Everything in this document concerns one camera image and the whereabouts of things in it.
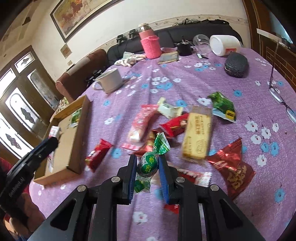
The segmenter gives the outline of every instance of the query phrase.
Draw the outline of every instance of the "floral tablecloth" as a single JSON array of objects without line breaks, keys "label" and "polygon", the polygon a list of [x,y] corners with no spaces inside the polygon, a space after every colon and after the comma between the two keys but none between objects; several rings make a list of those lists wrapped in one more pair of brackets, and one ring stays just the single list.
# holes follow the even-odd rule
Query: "floral tablecloth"
[{"label": "floral tablecloth", "polygon": [[[31,183],[33,201],[47,217],[78,185],[92,187],[115,176],[118,169],[128,162],[129,151],[121,146],[142,104],[156,104],[163,96],[167,103],[183,106],[188,111],[189,105],[210,107],[211,101],[206,97],[220,91],[233,101],[237,122],[213,118],[209,155],[242,138],[243,160],[253,167],[256,174],[234,202],[267,241],[277,240],[296,208],[293,175],[296,168],[296,129],[285,107],[269,93],[271,65],[251,49],[242,49],[241,53],[250,65],[248,74],[241,79],[228,76],[223,69],[226,58],[213,53],[209,60],[202,61],[191,55],[169,64],[158,65],[157,59],[147,59],[132,68],[110,67],[108,70],[117,67],[123,78],[129,81],[110,95],[91,88],[85,91],[92,107],[88,114],[89,127],[84,137],[81,160],[99,143],[100,138],[111,142],[114,148],[95,173],[85,168],[78,178],[67,182],[46,187]],[[296,110],[296,94],[278,72],[274,72],[272,84],[286,103]],[[167,119],[160,116],[151,128],[165,122]],[[183,137],[183,134],[177,137],[179,146],[166,154],[167,159],[183,169],[212,172],[211,184],[215,183],[227,192],[222,176],[210,164],[203,167],[179,158]],[[150,194],[134,195],[131,205],[118,207],[119,241],[177,240],[178,216],[163,209],[164,201],[156,195],[158,189],[158,186],[152,185]]]}]

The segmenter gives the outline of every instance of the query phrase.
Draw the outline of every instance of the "pink snack package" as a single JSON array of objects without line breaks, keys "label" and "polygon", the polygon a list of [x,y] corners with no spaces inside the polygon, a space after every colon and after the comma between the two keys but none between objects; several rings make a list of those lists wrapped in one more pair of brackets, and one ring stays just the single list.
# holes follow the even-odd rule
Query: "pink snack package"
[{"label": "pink snack package", "polygon": [[158,105],[153,104],[144,104],[141,106],[141,110],[133,120],[131,129],[128,132],[127,143],[122,145],[123,148],[129,150],[140,149],[144,144],[141,140],[145,134],[145,130],[151,117],[157,112],[158,107]]}]

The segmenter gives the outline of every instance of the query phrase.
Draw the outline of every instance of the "black sofa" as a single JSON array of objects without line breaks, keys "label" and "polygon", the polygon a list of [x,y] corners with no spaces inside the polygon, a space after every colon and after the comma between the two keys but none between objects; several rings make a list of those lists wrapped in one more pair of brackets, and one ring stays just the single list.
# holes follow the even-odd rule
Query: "black sofa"
[{"label": "black sofa", "polygon": [[[163,28],[156,30],[155,34],[160,39],[160,46],[169,48],[174,48],[174,43],[181,42],[182,36],[184,36],[186,40],[192,41],[193,37],[197,34],[204,34],[209,38],[216,34],[232,35],[243,44],[239,33],[233,30],[233,28],[229,25],[229,22],[221,19],[212,21],[206,19],[198,23]],[[113,65],[117,60],[121,59],[125,51],[135,54],[144,53],[139,36],[136,36],[133,39],[128,39],[122,42],[121,45],[112,46],[107,52],[109,65]]]}]

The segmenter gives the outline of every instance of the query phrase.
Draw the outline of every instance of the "cardboard tray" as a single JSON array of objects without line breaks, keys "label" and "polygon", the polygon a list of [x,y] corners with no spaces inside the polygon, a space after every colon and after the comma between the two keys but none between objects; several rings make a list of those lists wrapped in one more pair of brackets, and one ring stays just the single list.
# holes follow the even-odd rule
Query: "cardboard tray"
[{"label": "cardboard tray", "polygon": [[[89,106],[90,101],[87,96],[82,96],[54,116],[44,136],[44,138],[48,137],[52,126],[59,126],[61,128],[62,133],[59,139],[59,146],[53,156],[53,172],[49,171],[46,158],[41,163],[40,168],[36,170],[34,182],[48,185],[82,173],[81,151]],[[71,114],[80,108],[82,108],[82,111],[78,126],[68,128]]]}]

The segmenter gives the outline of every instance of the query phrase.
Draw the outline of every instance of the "white mug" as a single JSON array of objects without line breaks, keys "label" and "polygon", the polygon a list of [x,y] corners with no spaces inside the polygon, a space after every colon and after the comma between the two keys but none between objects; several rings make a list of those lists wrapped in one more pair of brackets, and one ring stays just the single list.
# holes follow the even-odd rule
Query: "white mug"
[{"label": "white mug", "polygon": [[109,94],[118,90],[123,85],[123,80],[117,68],[101,74],[92,84],[94,90],[103,90]]}]

